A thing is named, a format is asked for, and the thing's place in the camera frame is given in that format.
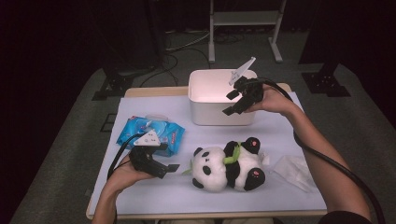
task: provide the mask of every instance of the blue package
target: blue package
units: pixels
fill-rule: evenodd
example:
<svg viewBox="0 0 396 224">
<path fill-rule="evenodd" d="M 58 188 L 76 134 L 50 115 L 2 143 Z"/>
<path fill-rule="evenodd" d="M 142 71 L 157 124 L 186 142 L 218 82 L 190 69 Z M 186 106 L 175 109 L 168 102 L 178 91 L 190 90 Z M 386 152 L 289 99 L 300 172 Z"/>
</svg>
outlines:
<svg viewBox="0 0 396 224">
<path fill-rule="evenodd" d="M 158 150 L 155 151 L 154 154 L 165 157 L 171 157 L 177 154 L 181 137 L 183 136 L 185 129 L 174 122 L 165 120 L 131 117 L 126 122 L 125 127 L 123 128 L 119 139 L 117 140 L 117 144 L 122 145 L 131 136 L 137 133 L 148 133 L 151 130 L 155 131 L 161 143 L 168 145 L 166 150 Z M 131 141 L 127 149 L 131 149 L 133 147 L 131 145 L 133 142 L 134 140 Z"/>
</svg>

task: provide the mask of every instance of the floor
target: floor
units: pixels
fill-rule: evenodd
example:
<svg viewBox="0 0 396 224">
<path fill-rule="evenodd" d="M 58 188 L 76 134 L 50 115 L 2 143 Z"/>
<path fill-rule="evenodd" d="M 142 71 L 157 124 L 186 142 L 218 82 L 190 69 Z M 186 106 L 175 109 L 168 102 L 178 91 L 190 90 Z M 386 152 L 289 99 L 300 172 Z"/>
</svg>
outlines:
<svg viewBox="0 0 396 224">
<path fill-rule="evenodd" d="M 297 92 L 305 113 L 338 148 L 353 170 L 373 189 L 388 223 L 396 223 L 396 132 L 343 65 L 335 72 L 350 97 L 312 94 L 301 73 L 316 72 L 321 64 L 298 64 L 308 32 L 281 32 L 278 47 L 283 63 L 276 63 L 267 38 L 261 33 L 218 35 L 216 61 L 207 61 L 207 39 L 181 50 L 169 51 L 163 68 L 134 79 L 132 88 L 188 85 L 194 70 L 237 68 L 250 57 L 259 77 L 287 82 Z M 204 36 L 199 32 L 169 34 L 167 47 L 177 48 Z M 90 223 L 85 211 L 105 156 L 110 132 L 102 130 L 110 114 L 117 114 L 120 97 L 93 101 L 106 79 L 99 69 L 86 83 L 58 133 L 35 181 L 11 223 Z M 319 217 L 280 217 L 285 224 L 317 223 Z M 120 220 L 119 223 L 143 223 Z"/>
</svg>

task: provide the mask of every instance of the human hand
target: human hand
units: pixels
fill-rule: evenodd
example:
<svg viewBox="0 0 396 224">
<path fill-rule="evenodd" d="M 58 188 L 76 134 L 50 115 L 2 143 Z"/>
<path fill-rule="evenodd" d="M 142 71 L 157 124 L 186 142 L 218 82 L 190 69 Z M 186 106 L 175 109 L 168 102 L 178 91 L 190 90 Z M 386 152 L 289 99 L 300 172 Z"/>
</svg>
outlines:
<svg viewBox="0 0 396 224">
<path fill-rule="evenodd" d="M 274 88 L 263 84 L 262 89 L 264 90 L 262 101 L 252 105 L 245 112 L 248 113 L 257 110 L 265 110 L 268 112 L 280 113 L 282 115 L 285 115 L 285 113 L 295 107 L 295 104 L 292 101 L 287 99 Z"/>
<path fill-rule="evenodd" d="M 129 155 L 126 155 L 120 162 L 120 165 L 114 170 L 111 177 L 107 180 L 104 189 L 121 193 L 124 189 L 131 187 L 137 181 L 153 177 L 153 175 L 149 175 L 145 172 L 136 171 L 130 162 Z"/>
</svg>

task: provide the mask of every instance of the white storage box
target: white storage box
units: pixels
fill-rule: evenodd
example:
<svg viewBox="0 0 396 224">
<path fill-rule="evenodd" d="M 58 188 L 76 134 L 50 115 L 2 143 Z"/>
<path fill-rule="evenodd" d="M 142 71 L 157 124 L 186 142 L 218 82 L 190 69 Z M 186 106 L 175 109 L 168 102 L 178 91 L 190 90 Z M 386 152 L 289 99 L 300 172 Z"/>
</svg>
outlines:
<svg viewBox="0 0 396 224">
<path fill-rule="evenodd" d="M 242 95 L 230 100 L 227 94 L 233 91 L 229 85 L 234 69 L 196 70 L 190 74 L 189 98 L 192 122 L 198 125 L 249 125 L 254 120 L 255 112 L 234 113 L 227 116 L 223 109 L 234 105 Z M 247 70 L 244 77 L 257 77 Z"/>
</svg>

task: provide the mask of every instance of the stuffed panda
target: stuffed panda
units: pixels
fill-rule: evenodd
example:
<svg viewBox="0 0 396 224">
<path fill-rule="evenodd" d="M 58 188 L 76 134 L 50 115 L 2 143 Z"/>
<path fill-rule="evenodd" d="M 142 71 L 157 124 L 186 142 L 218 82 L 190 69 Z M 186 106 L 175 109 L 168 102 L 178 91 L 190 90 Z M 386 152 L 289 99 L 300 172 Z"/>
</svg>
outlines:
<svg viewBox="0 0 396 224">
<path fill-rule="evenodd" d="M 192 184 L 207 191 L 219 192 L 226 186 L 249 191 L 261 186 L 265 174 L 259 159 L 260 141 L 229 142 L 221 147 L 198 147 L 192 159 Z"/>
</svg>

